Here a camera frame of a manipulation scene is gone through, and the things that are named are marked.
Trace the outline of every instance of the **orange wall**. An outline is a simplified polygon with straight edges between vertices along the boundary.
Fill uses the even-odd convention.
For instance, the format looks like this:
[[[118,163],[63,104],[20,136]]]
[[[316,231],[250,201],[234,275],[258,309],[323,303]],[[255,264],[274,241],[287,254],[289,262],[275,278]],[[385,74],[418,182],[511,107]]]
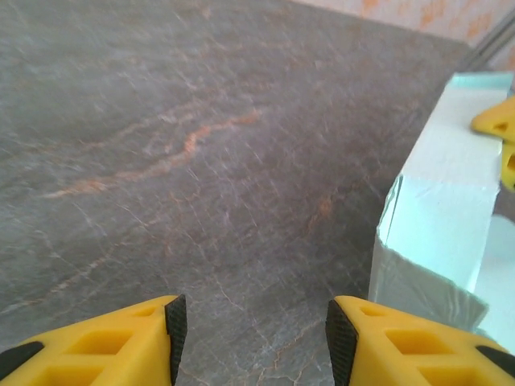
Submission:
[[[295,0],[423,31],[471,45],[479,42],[514,0]],[[499,69],[515,70],[515,42],[494,60]]]

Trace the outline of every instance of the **gray marble surface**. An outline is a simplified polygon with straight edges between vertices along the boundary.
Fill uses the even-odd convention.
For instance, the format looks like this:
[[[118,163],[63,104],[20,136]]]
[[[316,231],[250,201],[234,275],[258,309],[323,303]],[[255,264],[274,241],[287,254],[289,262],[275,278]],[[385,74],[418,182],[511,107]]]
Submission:
[[[329,385],[459,43],[271,0],[0,2],[0,348],[187,295],[178,385]]]

